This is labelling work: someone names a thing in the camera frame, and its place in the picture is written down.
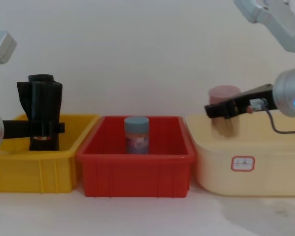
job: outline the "red bordered label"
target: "red bordered label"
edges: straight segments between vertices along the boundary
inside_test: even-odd
[[[236,172],[250,172],[255,169],[255,162],[253,156],[234,156],[231,169]]]

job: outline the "red plastic bin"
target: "red plastic bin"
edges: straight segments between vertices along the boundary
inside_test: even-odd
[[[88,197],[186,197],[195,152],[180,117],[148,117],[149,154],[127,154],[124,119],[102,117],[77,152]]]

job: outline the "can label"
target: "can label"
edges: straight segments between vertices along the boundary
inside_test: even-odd
[[[148,154],[148,134],[126,134],[127,153]]]

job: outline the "cream plastic bin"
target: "cream plastic bin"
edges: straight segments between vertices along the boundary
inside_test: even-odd
[[[273,116],[279,130],[295,130],[295,118]],[[233,119],[233,136],[218,134],[212,122],[204,114],[186,119],[202,187],[221,195],[295,196],[295,134],[275,133],[265,113]]]

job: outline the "black object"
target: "black object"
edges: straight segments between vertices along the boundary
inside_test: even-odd
[[[59,150],[62,84],[52,75],[30,75],[17,83],[21,105],[28,121],[5,120],[4,139],[30,137],[30,150]]]
[[[250,100],[261,98],[267,101],[269,110],[277,109],[273,95],[273,85],[267,84],[252,90],[240,93],[230,99],[218,104],[205,106],[206,114],[209,118],[224,117],[230,119],[238,115],[247,113],[247,107],[250,106]]]

